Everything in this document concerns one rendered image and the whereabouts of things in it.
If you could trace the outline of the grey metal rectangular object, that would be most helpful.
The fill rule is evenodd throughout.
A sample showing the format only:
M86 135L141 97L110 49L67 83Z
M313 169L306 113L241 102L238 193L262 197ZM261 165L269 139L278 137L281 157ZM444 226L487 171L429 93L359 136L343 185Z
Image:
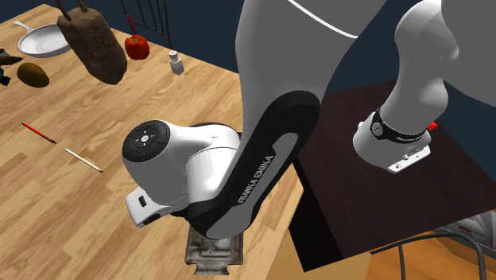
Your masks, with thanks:
M194 274L228 275L228 267L243 264L243 237L207 239L193 227L189 228L184 261L196 265Z

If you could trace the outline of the pale wooden pencil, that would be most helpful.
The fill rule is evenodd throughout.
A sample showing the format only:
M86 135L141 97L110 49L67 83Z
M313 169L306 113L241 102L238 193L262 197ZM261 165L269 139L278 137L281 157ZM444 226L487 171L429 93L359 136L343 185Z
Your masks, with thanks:
M103 169L99 168L97 165L93 164L92 162L88 161L86 158L79 156L77 153L71 151L68 148L64 148L64 151L67 153L71 154L74 158L77 158L81 162L85 163L86 165L89 165L92 169L95 169L96 171L103 173Z

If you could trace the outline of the white salt shaker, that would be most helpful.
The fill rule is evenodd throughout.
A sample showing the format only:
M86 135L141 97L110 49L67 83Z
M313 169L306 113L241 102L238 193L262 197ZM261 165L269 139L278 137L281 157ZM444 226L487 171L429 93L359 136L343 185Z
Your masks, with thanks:
M169 64L173 73L180 75L184 72L183 61L179 58L176 50L171 50L169 52Z

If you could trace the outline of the red pencil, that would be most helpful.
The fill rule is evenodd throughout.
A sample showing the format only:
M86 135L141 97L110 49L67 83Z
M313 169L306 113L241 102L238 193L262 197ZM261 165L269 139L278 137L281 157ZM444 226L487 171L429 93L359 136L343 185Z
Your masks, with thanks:
M51 142L52 144L56 144L56 141L51 139L49 136L43 134L42 132L40 132L39 130L33 128L32 126L30 126L29 124L25 123L25 122L21 122L21 124L26 127L27 129L31 130L33 133L39 135L40 137L44 138L45 140Z

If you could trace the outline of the red bell pepper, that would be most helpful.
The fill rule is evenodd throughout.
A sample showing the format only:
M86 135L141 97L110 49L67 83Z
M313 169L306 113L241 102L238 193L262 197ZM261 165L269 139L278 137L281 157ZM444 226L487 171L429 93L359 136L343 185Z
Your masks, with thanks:
M125 49L132 60L144 60L150 53L148 41L137 33L125 39Z

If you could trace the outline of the dark brown robot stand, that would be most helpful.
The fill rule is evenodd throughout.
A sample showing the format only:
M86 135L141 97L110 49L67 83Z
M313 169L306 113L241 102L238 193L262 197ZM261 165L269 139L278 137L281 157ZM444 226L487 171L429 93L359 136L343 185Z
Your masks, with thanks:
M294 162L304 193L289 231L306 271L496 209L496 107L455 89L426 158L390 173L355 153L358 123L392 89L387 81L324 97Z

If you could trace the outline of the brown potato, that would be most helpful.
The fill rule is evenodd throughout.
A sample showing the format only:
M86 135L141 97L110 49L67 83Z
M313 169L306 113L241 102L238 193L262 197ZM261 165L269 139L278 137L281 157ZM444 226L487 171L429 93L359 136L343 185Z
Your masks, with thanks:
M33 88L44 88L49 85L49 77L45 71L34 63L21 64L17 69L17 77Z

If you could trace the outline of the white frying pan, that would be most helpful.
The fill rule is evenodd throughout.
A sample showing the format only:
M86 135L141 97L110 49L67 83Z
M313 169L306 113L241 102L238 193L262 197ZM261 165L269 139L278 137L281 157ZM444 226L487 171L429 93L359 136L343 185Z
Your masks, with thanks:
M13 21L13 23L27 31L17 42L17 50L27 56L49 58L71 49L57 24L43 25L33 29L20 21Z

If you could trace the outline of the black metal tube chair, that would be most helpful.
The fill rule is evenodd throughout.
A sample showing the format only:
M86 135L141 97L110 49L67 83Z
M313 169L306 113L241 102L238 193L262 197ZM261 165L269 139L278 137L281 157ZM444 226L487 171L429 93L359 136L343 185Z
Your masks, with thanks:
M433 233L433 234L427 234L427 235L418 235L418 236L410 237L407 239L403 239L401 241L397 241L395 243L391 243L391 244L386 245L384 247L380 247L378 249L371 251L370 253L372 255L375 255L375 254L378 254L378 253L381 253L383 251L387 251L389 249L396 247L398 249L400 271L401 271L401 280L406 280L405 256L404 256L403 245L407 244L407 243L412 243L412 242L424 240L424 239L434 239L434 238L443 238L443 237L455 237L455 238L462 239L462 240L465 240L466 242L468 242L469 245L476 252L477 267L479 269L479 280L486 280L486 263L485 263L485 258L484 258L482 248L472 238L469 238L466 235L455 233L455 232L442 232L442 233Z

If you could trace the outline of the dark jagged object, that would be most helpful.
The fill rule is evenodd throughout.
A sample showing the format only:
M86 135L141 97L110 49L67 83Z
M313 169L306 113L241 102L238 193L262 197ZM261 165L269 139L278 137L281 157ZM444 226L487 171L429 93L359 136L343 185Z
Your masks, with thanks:
M0 84L7 86L10 83L11 78L5 76L2 66L16 64L22 61L23 58L19 56L11 56L5 49L0 48Z

